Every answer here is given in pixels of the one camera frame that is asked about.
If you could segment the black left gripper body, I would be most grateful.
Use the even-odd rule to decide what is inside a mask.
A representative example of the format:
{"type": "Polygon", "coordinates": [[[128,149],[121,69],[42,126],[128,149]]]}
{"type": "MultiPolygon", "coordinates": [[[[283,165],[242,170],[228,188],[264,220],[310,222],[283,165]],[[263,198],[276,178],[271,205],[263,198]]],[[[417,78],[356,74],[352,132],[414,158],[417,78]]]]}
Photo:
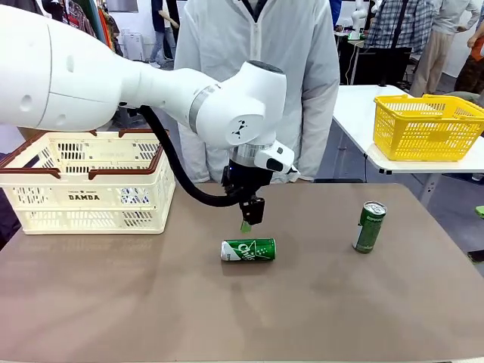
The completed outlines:
{"type": "Polygon", "coordinates": [[[244,166],[230,160],[224,167],[222,186],[229,197],[242,203],[256,195],[256,192],[269,185],[273,172],[259,167],[244,166]]]}

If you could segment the green Chilsung drink can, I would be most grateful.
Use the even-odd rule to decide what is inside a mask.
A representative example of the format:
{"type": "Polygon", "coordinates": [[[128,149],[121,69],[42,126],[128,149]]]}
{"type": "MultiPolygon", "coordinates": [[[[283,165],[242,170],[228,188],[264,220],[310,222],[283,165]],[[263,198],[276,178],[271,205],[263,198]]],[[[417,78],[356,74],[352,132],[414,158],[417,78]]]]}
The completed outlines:
{"type": "Polygon", "coordinates": [[[276,241],[272,237],[233,239],[222,241],[220,258],[224,262],[272,261],[276,257],[276,252],[276,241]]]}

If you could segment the dark green drink can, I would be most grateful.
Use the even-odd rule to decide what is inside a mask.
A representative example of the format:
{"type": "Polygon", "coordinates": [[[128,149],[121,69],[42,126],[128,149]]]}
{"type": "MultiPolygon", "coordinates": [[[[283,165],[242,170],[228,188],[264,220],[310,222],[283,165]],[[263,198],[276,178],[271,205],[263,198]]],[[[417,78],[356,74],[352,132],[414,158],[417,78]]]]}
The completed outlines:
{"type": "Polygon", "coordinates": [[[358,222],[358,236],[352,245],[357,252],[367,254],[373,250],[386,212],[386,207],[380,202],[364,203],[358,222]]]}

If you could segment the yellow plastic basket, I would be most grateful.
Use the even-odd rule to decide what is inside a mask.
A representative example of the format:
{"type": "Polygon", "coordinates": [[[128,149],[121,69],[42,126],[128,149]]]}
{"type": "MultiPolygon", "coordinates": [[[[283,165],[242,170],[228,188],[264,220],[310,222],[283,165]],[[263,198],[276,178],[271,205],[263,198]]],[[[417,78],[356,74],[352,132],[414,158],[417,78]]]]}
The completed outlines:
{"type": "Polygon", "coordinates": [[[456,162],[484,132],[484,109],[455,96],[381,95],[373,140],[392,161],[456,162]]]}

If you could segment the cream basket with brown rim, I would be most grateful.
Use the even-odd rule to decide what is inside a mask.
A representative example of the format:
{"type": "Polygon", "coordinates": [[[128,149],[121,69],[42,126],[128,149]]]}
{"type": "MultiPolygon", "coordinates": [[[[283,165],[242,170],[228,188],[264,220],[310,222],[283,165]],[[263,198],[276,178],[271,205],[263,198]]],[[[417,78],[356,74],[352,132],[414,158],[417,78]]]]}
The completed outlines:
{"type": "Polygon", "coordinates": [[[26,234],[160,234],[175,177],[150,129],[42,132],[0,161],[0,187],[26,234]],[[120,188],[149,204],[122,204],[120,188]]]}

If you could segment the person in white jacket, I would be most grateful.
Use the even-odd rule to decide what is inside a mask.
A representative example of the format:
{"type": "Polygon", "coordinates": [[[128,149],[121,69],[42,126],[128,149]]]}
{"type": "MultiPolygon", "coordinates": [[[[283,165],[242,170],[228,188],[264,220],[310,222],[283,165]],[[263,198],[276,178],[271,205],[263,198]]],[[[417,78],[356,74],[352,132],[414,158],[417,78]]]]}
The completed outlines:
{"type": "Polygon", "coordinates": [[[340,85],[329,0],[188,0],[180,16],[174,66],[224,81],[246,61],[287,77],[277,138],[295,153],[298,175],[273,182],[312,181],[320,169],[340,85]]]}

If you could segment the white side table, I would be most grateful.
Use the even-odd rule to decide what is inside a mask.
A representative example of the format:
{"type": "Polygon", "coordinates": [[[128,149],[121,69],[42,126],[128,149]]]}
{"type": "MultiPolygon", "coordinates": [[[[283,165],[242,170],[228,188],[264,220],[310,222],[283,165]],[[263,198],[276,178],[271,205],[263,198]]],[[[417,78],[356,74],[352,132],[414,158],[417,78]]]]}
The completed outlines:
{"type": "Polygon", "coordinates": [[[395,86],[341,85],[334,108],[334,120],[349,139],[378,170],[394,174],[484,173],[484,138],[476,140],[466,156],[457,162],[399,162],[388,160],[373,140],[375,103],[379,95],[403,95],[395,86]]]}

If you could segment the person in camouflage trousers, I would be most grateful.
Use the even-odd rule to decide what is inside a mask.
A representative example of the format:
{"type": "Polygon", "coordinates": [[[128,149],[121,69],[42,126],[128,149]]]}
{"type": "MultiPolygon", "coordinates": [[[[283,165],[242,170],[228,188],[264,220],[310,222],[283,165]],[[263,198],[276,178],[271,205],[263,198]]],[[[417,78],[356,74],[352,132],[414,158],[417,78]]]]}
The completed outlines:
{"type": "Polygon", "coordinates": [[[470,54],[466,59],[455,83],[455,92],[480,94],[484,90],[484,20],[476,32],[467,40],[470,54]]]}

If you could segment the person in beige trousers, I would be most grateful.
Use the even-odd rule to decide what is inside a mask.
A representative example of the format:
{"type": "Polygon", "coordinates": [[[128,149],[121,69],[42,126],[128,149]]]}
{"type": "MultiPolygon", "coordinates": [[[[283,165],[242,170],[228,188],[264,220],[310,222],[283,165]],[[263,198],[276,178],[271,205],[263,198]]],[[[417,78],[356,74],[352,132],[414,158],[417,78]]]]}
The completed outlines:
{"type": "Polygon", "coordinates": [[[480,17],[478,0],[433,0],[433,6],[430,37],[410,88],[416,98],[435,92],[455,35],[471,29],[480,17]]]}

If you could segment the person in blue jeans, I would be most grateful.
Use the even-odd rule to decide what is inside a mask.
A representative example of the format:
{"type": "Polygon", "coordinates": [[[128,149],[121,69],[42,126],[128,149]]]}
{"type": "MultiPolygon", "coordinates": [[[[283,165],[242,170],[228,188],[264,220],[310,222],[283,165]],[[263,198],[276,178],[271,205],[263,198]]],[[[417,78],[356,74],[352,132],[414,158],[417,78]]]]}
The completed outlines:
{"type": "Polygon", "coordinates": [[[172,59],[175,59],[176,43],[172,28],[178,29],[179,25],[170,16],[167,0],[150,1],[155,43],[148,59],[148,63],[156,68],[160,68],[166,63],[164,41],[166,41],[169,46],[172,59]]]}

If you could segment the white air purifier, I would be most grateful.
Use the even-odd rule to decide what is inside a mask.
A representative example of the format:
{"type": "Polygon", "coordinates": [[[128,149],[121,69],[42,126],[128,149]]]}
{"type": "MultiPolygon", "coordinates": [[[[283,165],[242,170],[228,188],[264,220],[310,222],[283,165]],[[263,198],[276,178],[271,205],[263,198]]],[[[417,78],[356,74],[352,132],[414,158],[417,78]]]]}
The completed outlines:
{"type": "Polygon", "coordinates": [[[144,40],[140,33],[123,34],[123,53],[133,61],[144,61],[144,40]]]}

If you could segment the person in plaid shirt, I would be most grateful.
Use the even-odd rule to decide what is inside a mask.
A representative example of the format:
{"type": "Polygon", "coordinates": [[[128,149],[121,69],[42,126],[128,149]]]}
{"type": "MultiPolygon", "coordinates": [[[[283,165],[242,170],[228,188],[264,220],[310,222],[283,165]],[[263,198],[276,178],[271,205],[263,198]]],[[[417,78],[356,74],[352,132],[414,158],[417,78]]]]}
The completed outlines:
{"type": "Polygon", "coordinates": [[[370,25],[366,48],[410,48],[421,54],[433,22],[432,0],[382,0],[370,25]]]}

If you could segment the plaid shirt on rack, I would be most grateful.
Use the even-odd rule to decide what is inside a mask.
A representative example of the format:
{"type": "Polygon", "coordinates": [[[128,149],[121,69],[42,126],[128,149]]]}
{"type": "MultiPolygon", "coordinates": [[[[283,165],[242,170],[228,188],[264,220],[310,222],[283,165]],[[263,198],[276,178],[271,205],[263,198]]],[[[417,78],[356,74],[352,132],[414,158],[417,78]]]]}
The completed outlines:
{"type": "Polygon", "coordinates": [[[74,0],[42,0],[42,6],[54,20],[96,37],[85,12],[74,0]]]}

